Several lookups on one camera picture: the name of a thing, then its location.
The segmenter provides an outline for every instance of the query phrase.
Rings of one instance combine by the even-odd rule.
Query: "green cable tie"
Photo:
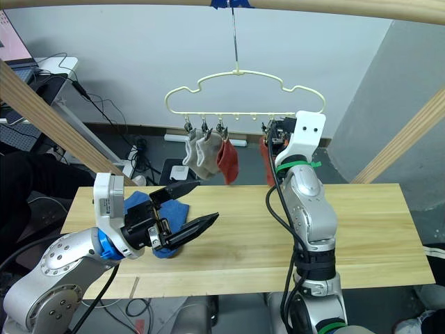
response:
[[[321,166],[321,161],[318,162],[307,162],[307,161],[303,161],[303,160],[298,160],[298,161],[293,161],[293,162],[288,162],[287,164],[282,164],[279,165],[276,169],[276,172],[278,173],[280,170],[286,169],[286,168],[290,168],[290,167],[294,167],[297,165],[310,165],[313,168],[317,168]]]
[[[332,329],[346,327],[346,324],[344,322],[334,322],[332,324],[329,324],[327,326],[324,326],[321,330],[318,331],[318,334],[326,334],[327,332],[331,331]]]

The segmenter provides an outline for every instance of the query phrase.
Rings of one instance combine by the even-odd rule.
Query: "wooden board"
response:
[[[337,270],[343,288],[434,283],[397,184],[328,184],[327,200],[339,217]],[[151,192],[156,187],[127,187]],[[287,231],[264,204],[267,186],[199,186],[181,201],[188,220],[219,212],[218,220],[172,259],[150,249],[124,260],[106,298],[188,296],[282,291],[292,250]],[[63,232],[95,225],[92,188],[80,188]],[[273,207],[283,215],[277,196]],[[86,292],[95,298],[105,273]]]
[[[210,0],[2,0],[1,8],[88,5],[165,4],[210,6]],[[255,8],[386,17],[407,21],[445,24],[444,0],[249,0]]]
[[[123,175],[119,168],[73,129],[3,61],[0,61],[0,99],[93,172]],[[127,186],[135,186],[125,175],[124,183]]]
[[[371,183],[445,117],[445,88],[440,89],[351,183]]]

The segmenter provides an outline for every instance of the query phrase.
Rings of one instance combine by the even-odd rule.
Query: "wooden beam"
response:
[[[3,61],[0,61],[0,99],[92,171],[123,175],[119,168],[66,123]],[[126,186],[135,186],[134,182],[126,176],[124,176],[124,183]]]
[[[250,0],[255,8],[384,17],[445,24],[445,0]],[[1,8],[92,5],[164,4],[210,6],[210,0],[2,0]]]
[[[371,183],[445,116],[445,88],[439,90],[351,183]]]

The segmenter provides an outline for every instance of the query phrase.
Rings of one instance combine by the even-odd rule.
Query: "blue towel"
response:
[[[135,191],[133,195],[125,200],[124,213],[127,214],[130,207],[134,207],[149,199],[150,197],[146,193]],[[188,214],[188,208],[189,206],[187,204],[182,204],[177,200],[168,200],[167,202],[162,203],[159,214],[161,218],[166,218],[168,220],[172,233],[179,232],[182,228],[182,225],[185,224]],[[161,250],[152,250],[153,254],[161,259],[172,257],[178,251],[177,249],[168,250],[167,248],[163,248]]]

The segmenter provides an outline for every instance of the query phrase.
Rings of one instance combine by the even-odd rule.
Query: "wooden table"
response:
[[[326,184],[339,219],[337,270],[343,288],[434,283],[398,184]],[[126,187],[152,192],[157,187]],[[289,233],[266,209],[267,186],[199,186],[181,198],[188,220],[219,212],[218,220],[172,259],[150,249],[124,260],[105,298],[282,291],[292,250]],[[282,216],[276,193],[273,207]],[[95,225],[92,188],[80,188],[62,232]],[[96,297],[110,272],[86,292]]]

